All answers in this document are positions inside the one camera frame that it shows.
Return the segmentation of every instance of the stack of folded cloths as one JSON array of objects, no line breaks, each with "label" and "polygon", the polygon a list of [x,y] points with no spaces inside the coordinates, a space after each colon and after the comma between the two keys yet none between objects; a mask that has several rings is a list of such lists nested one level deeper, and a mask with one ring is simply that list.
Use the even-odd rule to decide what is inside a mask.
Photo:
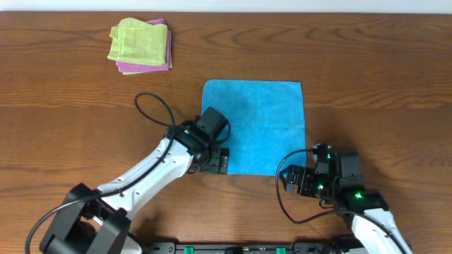
[{"label": "stack of folded cloths", "polygon": [[110,37],[113,40],[108,59],[116,61],[122,74],[172,68],[171,32],[163,18],[147,22],[125,18],[112,28]]}]

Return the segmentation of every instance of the wood grain surface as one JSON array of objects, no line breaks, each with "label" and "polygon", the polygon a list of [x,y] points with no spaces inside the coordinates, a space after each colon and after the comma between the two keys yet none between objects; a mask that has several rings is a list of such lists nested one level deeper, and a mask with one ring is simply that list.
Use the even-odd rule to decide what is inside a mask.
[{"label": "wood grain surface", "polygon": [[[109,31],[126,17],[166,19],[171,71],[118,73]],[[74,185],[95,188],[154,150],[165,129],[135,110],[135,94],[158,93],[180,122],[200,113],[212,78],[302,81],[307,145],[356,147],[367,186],[414,252],[450,253],[451,68],[452,16],[0,13],[0,253],[22,253],[32,225]],[[156,101],[143,104],[167,121]],[[321,212],[317,200],[283,198],[296,218]],[[208,174],[172,182],[131,231],[181,242],[347,233],[336,216],[291,224],[272,177]]]}]

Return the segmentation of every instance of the blue cloth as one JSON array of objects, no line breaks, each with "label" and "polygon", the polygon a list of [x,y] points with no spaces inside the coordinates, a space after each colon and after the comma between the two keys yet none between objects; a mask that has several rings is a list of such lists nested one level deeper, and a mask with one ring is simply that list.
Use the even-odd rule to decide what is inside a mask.
[{"label": "blue cloth", "polygon": [[[231,123],[228,174],[274,176],[288,153],[306,148],[300,82],[209,80],[203,91],[203,112],[212,107]],[[227,136],[227,127],[219,138]],[[290,164],[306,165],[306,155],[291,156]]]}]

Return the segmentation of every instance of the purple cloth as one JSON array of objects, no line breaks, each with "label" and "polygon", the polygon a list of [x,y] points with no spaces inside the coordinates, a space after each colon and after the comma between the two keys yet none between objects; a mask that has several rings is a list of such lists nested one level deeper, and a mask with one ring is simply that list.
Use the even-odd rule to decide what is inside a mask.
[{"label": "purple cloth", "polygon": [[[146,21],[151,25],[157,24],[165,24],[165,20],[163,18],[159,18],[157,20],[149,20]],[[152,72],[152,71],[168,71],[170,69],[171,62],[171,32],[168,31],[167,38],[167,58],[166,63],[161,66],[148,66],[143,64],[136,63],[124,63],[117,61],[116,66],[118,66],[119,72]]]}]

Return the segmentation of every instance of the white wall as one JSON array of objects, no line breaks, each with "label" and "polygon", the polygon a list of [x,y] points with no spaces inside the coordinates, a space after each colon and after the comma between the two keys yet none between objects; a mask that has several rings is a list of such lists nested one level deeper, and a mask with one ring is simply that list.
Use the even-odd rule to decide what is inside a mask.
[{"label": "white wall", "polygon": [[452,0],[0,0],[0,11],[452,13]]}]

